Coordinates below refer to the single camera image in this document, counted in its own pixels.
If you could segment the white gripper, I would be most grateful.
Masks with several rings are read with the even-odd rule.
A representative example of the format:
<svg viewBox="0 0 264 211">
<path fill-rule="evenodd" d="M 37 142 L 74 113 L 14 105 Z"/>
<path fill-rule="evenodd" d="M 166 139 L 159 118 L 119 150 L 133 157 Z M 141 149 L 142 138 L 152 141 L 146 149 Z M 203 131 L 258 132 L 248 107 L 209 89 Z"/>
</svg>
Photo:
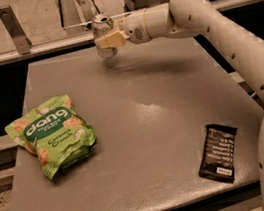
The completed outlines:
<svg viewBox="0 0 264 211">
<path fill-rule="evenodd" d="M 94 43 L 101 49 L 115 48 L 124 46 L 129 40 L 131 43 L 140 44 L 144 42 L 150 42 L 152 39 L 145 26 L 144 21 L 145 10 L 135 11 L 130 13 L 125 18 L 121 18 L 117 21 L 118 25 L 123 25 L 123 30 L 114 29 L 107 34 L 98 36 Z"/>
</svg>

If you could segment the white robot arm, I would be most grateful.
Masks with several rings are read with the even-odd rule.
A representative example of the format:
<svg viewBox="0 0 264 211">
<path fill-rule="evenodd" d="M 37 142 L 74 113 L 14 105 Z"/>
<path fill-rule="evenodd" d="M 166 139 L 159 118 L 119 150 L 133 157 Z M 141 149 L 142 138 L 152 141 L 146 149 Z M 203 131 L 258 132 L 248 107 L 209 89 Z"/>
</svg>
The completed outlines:
<svg viewBox="0 0 264 211">
<path fill-rule="evenodd" d="M 150 40 L 203 35 L 247 84 L 264 101 L 264 40 L 214 8 L 209 0 L 170 0 L 141 9 L 115 22 L 113 28 L 95 38 L 99 48 L 138 44 Z M 258 161 L 264 211 L 264 118 L 262 119 Z"/>
</svg>

